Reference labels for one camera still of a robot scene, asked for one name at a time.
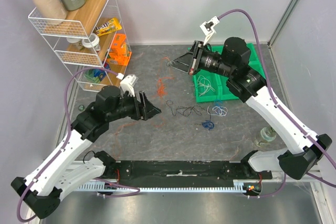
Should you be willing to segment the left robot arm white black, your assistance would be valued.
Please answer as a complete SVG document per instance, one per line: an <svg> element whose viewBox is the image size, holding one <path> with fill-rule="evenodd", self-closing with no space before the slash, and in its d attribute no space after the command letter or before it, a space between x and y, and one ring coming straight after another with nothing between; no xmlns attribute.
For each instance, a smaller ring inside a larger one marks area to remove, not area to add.
<svg viewBox="0 0 336 224"><path fill-rule="evenodd" d="M109 129L111 122L126 117L146 121L161 113L144 92L139 95L121 92L116 86L103 87L95 101L69 125L67 136L43 163L26 177L16 177L12 181L12 188L20 196L19 203L25 203L35 217L44 219L82 184L100 176L111 178L116 160L105 151L96 152L93 158L72 172L65 171L79 154Z"/></svg>

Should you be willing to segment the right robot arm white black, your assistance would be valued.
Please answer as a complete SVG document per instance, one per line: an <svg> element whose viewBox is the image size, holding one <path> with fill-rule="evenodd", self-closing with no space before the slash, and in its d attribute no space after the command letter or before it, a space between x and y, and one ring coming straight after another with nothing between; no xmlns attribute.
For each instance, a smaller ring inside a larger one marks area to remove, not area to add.
<svg viewBox="0 0 336 224"><path fill-rule="evenodd" d="M266 75L249 65L250 56L251 49L238 37L226 39L221 53L196 40L187 53L170 61L168 66L189 75L204 70L226 77L229 91L261 115L283 140L286 148L250 154L240 166L245 178L281 169L289 177L300 180L326 156L332 139L309 129L277 98Z"/></svg>

